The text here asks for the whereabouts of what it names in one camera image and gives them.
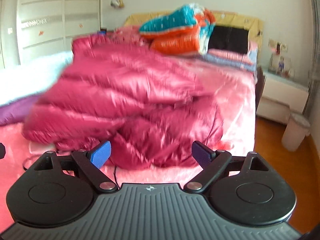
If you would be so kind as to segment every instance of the black pillowcase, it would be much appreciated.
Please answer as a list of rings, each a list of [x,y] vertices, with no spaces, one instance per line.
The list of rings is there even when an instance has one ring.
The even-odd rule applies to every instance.
[[[216,25],[209,39],[208,49],[229,50],[247,54],[248,35],[249,31],[245,29]]]

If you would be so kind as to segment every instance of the white wall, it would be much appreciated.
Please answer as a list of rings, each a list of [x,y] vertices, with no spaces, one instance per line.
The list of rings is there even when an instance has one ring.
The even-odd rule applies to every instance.
[[[17,43],[17,0],[3,0],[1,17],[1,40],[4,66],[8,68],[19,64],[19,52]],[[8,28],[13,29],[12,34],[8,34]]]
[[[318,94],[312,107],[310,122],[312,124],[311,135],[316,144],[320,156],[320,87],[318,89]]]
[[[269,65],[269,38],[288,44],[287,56],[296,68],[296,77],[308,84],[313,47],[313,18],[310,0],[124,0],[125,8],[116,10],[111,0],[102,1],[102,26],[120,26],[132,13],[172,10],[184,3],[197,2],[213,10],[233,11],[265,21],[261,63]]]

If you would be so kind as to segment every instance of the trash can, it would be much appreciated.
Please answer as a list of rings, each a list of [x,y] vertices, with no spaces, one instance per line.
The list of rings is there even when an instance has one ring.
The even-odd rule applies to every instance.
[[[302,114],[291,113],[287,128],[282,137],[282,145],[295,152],[305,136],[310,135],[310,122]]]

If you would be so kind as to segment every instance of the wooden floor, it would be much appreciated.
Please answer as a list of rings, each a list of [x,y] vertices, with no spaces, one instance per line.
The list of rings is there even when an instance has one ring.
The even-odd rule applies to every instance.
[[[290,224],[301,233],[320,221],[320,197],[314,156],[305,139],[297,152],[281,144],[285,126],[257,118],[255,151],[260,153],[287,181],[297,195]]]

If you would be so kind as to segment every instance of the door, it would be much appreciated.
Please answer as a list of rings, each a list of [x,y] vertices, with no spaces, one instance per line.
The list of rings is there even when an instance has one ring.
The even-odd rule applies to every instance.
[[[100,0],[18,0],[21,63],[71,50],[74,37],[100,30]]]
[[[2,0],[0,0],[0,69],[3,69],[4,62],[2,57],[2,45],[1,45],[1,8],[2,8]]]

